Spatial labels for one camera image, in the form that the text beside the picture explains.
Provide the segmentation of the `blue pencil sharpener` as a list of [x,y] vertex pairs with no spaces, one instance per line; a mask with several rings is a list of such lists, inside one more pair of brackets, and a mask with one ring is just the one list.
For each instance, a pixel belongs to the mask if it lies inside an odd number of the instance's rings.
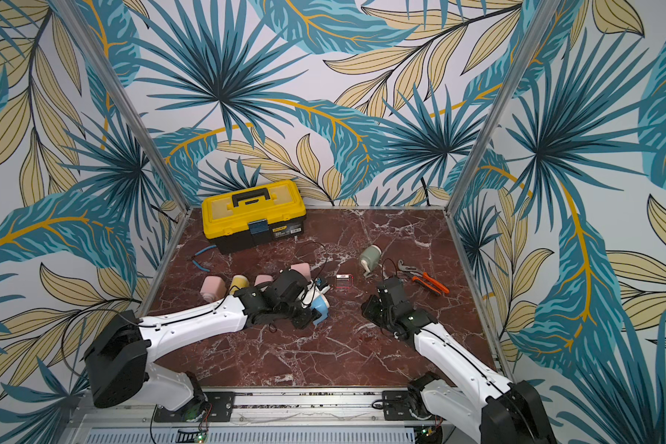
[[318,326],[329,316],[329,302],[324,295],[319,295],[314,298],[311,307],[314,312],[313,324]]

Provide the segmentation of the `yellow pencil sharpener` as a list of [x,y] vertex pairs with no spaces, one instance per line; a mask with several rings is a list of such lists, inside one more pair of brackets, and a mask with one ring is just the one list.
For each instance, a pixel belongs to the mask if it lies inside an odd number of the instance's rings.
[[244,275],[235,275],[229,285],[228,294],[234,295],[238,290],[246,289],[250,286],[250,281]]

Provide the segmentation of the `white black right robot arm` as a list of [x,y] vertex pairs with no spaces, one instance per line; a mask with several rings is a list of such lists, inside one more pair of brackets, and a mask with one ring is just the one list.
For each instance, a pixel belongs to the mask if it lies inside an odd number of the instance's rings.
[[408,392],[419,416],[438,416],[476,443],[555,443],[538,391],[514,383],[466,350],[434,316],[414,308],[403,283],[390,277],[362,304],[362,315],[429,360],[451,382],[427,374]]

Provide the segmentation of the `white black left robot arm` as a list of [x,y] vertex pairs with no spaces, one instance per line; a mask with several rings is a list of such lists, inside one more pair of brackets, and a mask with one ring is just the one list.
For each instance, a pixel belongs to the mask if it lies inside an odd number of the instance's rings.
[[323,277],[311,277],[306,264],[297,264],[233,292],[220,277],[208,277],[203,295],[210,303],[181,312],[145,317],[131,310],[118,313],[84,355],[92,402],[107,409],[138,401],[192,420],[208,401],[197,377],[159,366],[158,359],[201,340],[281,319],[296,329],[318,325],[329,313],[329,289]]

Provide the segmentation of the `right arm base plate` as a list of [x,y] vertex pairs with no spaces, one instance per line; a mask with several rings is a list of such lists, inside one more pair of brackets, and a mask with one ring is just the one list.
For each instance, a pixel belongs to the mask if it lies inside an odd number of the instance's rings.
[[408,390],[383,390],[379,404],[386,421],[421,421],[416,399]]

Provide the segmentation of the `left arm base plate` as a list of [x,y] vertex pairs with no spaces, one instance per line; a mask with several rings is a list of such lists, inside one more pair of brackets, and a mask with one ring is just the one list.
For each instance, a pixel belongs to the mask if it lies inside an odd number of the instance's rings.
[[206,391],[205,400],[196,399],[181,409],[171,412],[164,407],[155,411],[155,423],[227,423],[231,421],[235,393]]

